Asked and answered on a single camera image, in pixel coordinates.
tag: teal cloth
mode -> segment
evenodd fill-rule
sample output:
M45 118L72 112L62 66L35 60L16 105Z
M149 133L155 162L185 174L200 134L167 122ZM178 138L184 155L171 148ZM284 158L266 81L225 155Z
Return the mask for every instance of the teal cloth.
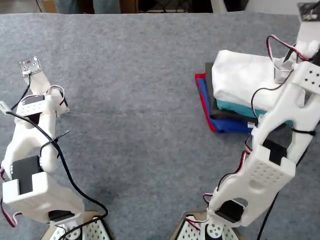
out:
M221 100L218 100L218 99L216 100L216 105L220 110L234 111L234 112L236 112L236 113L238 113L240 115L247 116L247 117L250 117L250 118L254 118L255 117L255 115L252 112L251 108L247 107L247 106L243 106L243 105L236 104L236 103L229 102L229 101L221 101ZM263 110L255 109L255 113L259 117L260 114L265 114L266 112L263 111Z

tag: perforated panel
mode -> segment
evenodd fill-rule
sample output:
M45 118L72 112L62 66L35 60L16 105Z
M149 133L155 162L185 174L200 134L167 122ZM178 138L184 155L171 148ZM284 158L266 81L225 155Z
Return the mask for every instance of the perforated panel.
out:
M239 240L235 232L231 227L223 226L222 230L222 240Z
M28 116L43 112L45 110L45 106L44 100L29 103L27 105L19 104L16 112L21 116Z
M189 216L188 218L195 220L194 216ZM206 224L207 225L207 233L213 239L221 239L222 240L239 240L235 232L231 227L226 225L218 225L218 224ZM194 226L190 225L187 221L184 221L183 226L179 232L176 240L204 240L200 238L200 231L197 230Z
M254 172L251 174L251 178L264 186L269 186L276 184L280 178L282 178L283 173L277 171L276 169L270 167L267 164L260 162Z
M310 92L320 94L320 67L308 61L302 62L300 65L292 82Z
M89 224L84 229L83 233L85 236L82 238L83 240L111 240L107 230L100 220ZM58 240L64 233L65 230L57 227L49 240Z
M196 220L194 216L189 216L188 218ZM184 221L181 231L176 240L200 240L200 231L197 230L194 226L190 225L187 221Z

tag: stack of folded clothes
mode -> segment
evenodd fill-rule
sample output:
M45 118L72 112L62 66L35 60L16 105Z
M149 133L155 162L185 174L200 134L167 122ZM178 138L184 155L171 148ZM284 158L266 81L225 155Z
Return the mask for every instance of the stack of folded clothes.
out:
M267 56L221 50L213 63L205 64L205 73L195 75L202 107L213 132L250 133L257 123L251 99L260 88L279 86L274 66ZM254 96L257 116L271 110L284 87L260 90ZM305 92L297 100L303 106Z

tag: table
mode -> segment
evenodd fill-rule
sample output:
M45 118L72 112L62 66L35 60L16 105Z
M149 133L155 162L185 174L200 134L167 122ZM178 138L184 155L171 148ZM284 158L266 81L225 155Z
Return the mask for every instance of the table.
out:
M186 211L205 209L202 194L237 168L246 135L212 133L194 82L219 50L267 55L265 38L294 43L296 16L225 14L0 15L0 99L13 105L26 85L18 62L37 55L70 112L56 133L76 183L109 209L118 240L165 240ZM285 49L272 45L275 56ZM14 130L0 114L3 157ZM272 135L290 140L286 129ZM280 193L267 239L318 239L319 139ZM71 188L59 161L51 174ZM98 210L84 201L87 210ZM260 217L242 231L257 236ZM2 239L39 239L44 224L0 217Z

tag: folded white cloth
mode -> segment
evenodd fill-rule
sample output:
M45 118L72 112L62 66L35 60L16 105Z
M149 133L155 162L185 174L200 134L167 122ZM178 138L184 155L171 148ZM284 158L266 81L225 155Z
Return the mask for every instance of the folded white cloth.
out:
M257 89L273 89L279 84L274 81L274 66L269 57L221 50L212 66L212 86L216 99L251 107ZM271 110L283 88L260 90L254 97L254 108ZM299 106L303 106L304 98L303 91L297 100Z

